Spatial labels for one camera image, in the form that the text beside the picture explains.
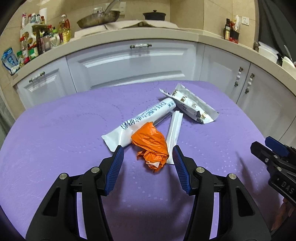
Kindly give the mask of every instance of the silver bolt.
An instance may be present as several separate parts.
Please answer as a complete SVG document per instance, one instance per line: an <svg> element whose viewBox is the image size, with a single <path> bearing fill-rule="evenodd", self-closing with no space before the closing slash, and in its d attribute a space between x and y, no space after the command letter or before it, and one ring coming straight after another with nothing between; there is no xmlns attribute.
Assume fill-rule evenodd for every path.
<svg viewBox="0 0 296 241"><path fill-rule="evenodd" d="M93 167L92 169L91 169L91 172L92 173L97 173L97 172L99 172L100 171L100 169L98 168L98 167Z"/></svg>
<svg viewBox="0 0 296 241"><path fill-rule="evenodd" d="M62 174L59 176L59 178L62 179L62 180L66 179L66 177L67 177L67 174L66 174L66 173L62 173Z"/></svg>
<svg viewBox="0 0 296 241"><path fill-rule="evenodd" d="M233 179L233 180L234 180L234 179L236 179L236 177L237 177L237 176L236 176L235 174L233 174L233 173L230 173L230 174L229 174L229 178L230 178L230 179Z"/></svg>
<svg viewBox="0 0 296 241"><path fill-rule="evenodd" d="M199 172L199 173L203 173L205 170L204 170L203 167L198 167L198 168L196 169L196 171Z"/></svg>

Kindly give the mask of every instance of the purple tablecloth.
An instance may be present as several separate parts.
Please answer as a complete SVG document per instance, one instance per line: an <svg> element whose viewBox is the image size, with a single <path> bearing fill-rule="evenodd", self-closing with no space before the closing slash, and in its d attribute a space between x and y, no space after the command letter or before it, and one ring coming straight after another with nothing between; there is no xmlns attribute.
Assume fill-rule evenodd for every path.
<svg viewBox="0 0 296 241"><path fill-rule="evenodd" d="M101 135L164 98L159 88L172 92L178 82L220 112L205 125L184 115L178 140L184 155L213 174L237 174L270 225L280 199L267 184L265 165L250 152L253 141L264 143L256 126L210 83L161 81L74 94L31 108L17 119L0 151L0 204L21 235L60 173L83 174L111 156ZM166 137L169 125L167 118L157 129ZM182 190L175 167L167 164L153 173L143 160L136 160L134 146L124 153L115 189L102 197L114 240L183 240L194 197ZM78 199L82 223L81 196ZM217 222L216 198L211 237Z"/></svg>

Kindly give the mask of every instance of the electrical socket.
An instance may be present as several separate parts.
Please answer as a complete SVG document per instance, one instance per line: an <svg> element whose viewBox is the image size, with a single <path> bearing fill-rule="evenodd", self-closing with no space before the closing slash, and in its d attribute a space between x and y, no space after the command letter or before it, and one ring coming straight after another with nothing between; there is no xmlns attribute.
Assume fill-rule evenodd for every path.
<svg viewBox="0 0 296 241"><path fill-rule="evenodd" d="M109 2L105 4L105 9L108 7L109 4L110 4ZM112 10L120 11L120 15L125 15L126 14L126 2L120 2L119 8L112 8Z"/></svg>
<svg viewBox="0 0 296 241"><path fill-rule="evenodd" d="M248 17L242 17L242 24L249 26L249 21Z"/></svg>

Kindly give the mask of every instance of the crumpled orange wrapper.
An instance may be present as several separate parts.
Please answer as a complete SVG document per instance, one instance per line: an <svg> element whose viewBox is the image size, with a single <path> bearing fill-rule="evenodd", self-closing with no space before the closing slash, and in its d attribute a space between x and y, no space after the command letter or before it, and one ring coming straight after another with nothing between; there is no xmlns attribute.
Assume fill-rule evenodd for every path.
<svg viewBox="0 0 296 241"><path fill-rule="evenodd" d="M159 132L152 122L147 122L132 136L132 143L144 150L138 152L137 160L143 156L148 167L158 172L168 159L168 146L165 137Z"/></svg>

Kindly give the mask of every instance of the kitchen cabinet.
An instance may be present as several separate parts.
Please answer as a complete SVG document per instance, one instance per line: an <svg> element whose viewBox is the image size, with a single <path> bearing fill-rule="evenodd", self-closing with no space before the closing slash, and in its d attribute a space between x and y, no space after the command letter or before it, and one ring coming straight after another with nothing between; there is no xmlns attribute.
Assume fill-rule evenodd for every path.
<svg viewBox="0 0 296 241"><path fill-rule="evenodd" d="M237 105L264 137L284 135L296 116L296 97L276 78L251 64Z"/></svg>
<svg viewBox="0 0 296 241"><path fill-rule="evenodd" d="M76 93L66 57L45 65L21 80L17 84L17 92L26 109Z"/></svg>
<svg viewBox="0 0 296 241"><path fill-rule="evenodd" d="M279 141L287 146L296 148L296 119L293 120L292 124Z"/></svg>
<svg viewBox="0 0 296 241"><path fill-rule="evenodd" d="M199 79L204 44L142 39L95 46L67 56L77 92L158 80Z"/></svg>
<svg viewBox="0 0 296 241"><path fill-rule="evenodd" d="M200 80L214 84L236 103L244 86L249 67L249 61L206 45Z"/></svg>

